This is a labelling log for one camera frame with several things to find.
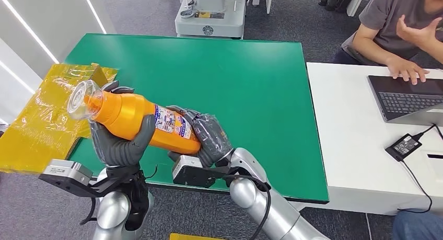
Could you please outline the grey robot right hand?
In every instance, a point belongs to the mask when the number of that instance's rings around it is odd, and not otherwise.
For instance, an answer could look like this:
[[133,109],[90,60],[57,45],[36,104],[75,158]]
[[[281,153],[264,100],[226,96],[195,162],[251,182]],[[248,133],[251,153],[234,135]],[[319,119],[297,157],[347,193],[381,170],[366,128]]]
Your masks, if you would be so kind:
[[233,151],[231,141],[214,115],[176,105],[167,108],[181,114],[191,125],[201,144],[199,151],[191,155],[199,158],[203,167],[212,167]]

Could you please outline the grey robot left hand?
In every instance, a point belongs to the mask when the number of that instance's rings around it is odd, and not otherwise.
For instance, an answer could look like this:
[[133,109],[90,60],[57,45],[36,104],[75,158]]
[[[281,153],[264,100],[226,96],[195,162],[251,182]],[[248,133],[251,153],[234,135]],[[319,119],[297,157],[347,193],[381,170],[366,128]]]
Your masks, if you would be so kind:
[[113,135],[99,122],[89,120],[94,150],[102,163],[108,167],[132,166],[140,162],[155,132],[155,116],[146,115],[133,140]]

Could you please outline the person's left hand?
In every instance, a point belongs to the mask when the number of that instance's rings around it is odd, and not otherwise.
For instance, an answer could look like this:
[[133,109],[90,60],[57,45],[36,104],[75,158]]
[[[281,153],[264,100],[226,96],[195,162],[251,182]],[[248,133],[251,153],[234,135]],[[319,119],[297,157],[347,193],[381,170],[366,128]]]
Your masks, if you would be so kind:
[[427,49],[436,45],[438,40],[436,38],[436,28],[442,21],[442,17],[434,19],[428,26],[422,29],[408,27],[405,23],[405,15],[402,15],[397,22],[397,35],[420,49],[427,51]]

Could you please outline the person's right hand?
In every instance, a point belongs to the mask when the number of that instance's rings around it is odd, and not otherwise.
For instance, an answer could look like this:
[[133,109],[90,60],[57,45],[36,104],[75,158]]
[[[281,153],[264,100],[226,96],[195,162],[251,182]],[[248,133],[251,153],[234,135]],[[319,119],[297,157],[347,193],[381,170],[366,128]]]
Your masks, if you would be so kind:
[[384,63],[392,78],[402,78],[405,82],[411,82],[412,85],[417,85],[418,82],[425,82],[426,75],[429,73],[415,64],[414,62],[405,60],[398,56],[392,56],[386,59]]

